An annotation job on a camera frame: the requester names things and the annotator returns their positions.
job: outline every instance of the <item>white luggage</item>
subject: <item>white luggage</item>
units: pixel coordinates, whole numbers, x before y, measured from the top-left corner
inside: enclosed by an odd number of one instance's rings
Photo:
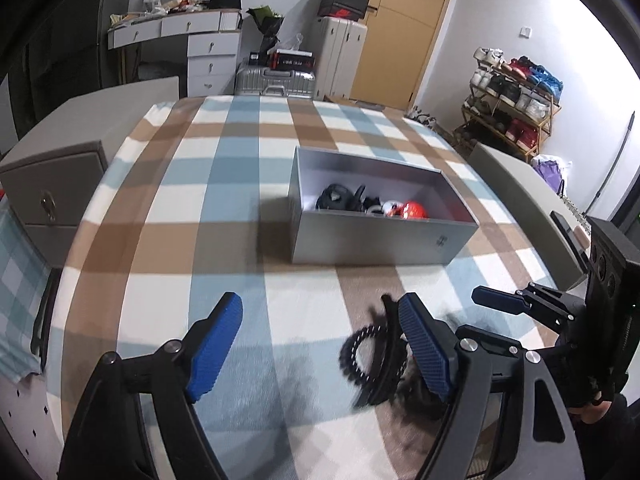
[[[315,18],[306,49],[316,56],[315,100],[348,99],[367,37],[367,26],[340,18]]]

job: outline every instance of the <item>white desk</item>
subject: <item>white desk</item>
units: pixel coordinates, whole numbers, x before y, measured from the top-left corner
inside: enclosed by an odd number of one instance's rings
[[[233,93],[240,50],[240,19],[240,12],[231,9],[159,16],[110,29],[108,45],[109,49],[119,49],[124,76],[122,47],[155,38],[187,34],[187,95]]]

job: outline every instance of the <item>wooden door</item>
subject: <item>wooden door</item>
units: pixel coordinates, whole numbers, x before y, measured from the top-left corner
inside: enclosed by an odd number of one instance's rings
[[[445,0],[370,0],[351,99],[405,110],[430,51]]]

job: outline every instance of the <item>plaid blanket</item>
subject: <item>plaid blanket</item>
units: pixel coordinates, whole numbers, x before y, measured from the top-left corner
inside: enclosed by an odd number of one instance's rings
[[[17,383],[40,373],[31,337],[50,268],[4,197],[0,202],[0,373]]]
[[[289,262],[286,196],[296,146],[442,170],[480,227],[448,266],[314,267]],[[471,323],[542,346],[533,322],[474,305],[471,291],[551,285],[491,190],[432,131],[393,113],[220,96],[154,106],[125,140],[62,275],[47,364],[60,438],[103,352],[153,352],[234,291],[244,319],[195,409],[229,478],[413,478],[436,428],[386,403],[354,407],[340,346],[417,292],[452,327]],[[160,475],[166,457],[144,403]]]

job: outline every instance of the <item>luggage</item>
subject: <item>luggage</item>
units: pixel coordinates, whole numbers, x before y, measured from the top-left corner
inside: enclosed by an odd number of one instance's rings
[[[311,99],[316,90],[312,72],[271,70],[265,66],[241,66],[236,76],[236,95],[270,95]]]
[[[316,93],[348,99],[356,77],[367,26],[338,18],[316,18],[311,27],[306,49],[316,56]]]

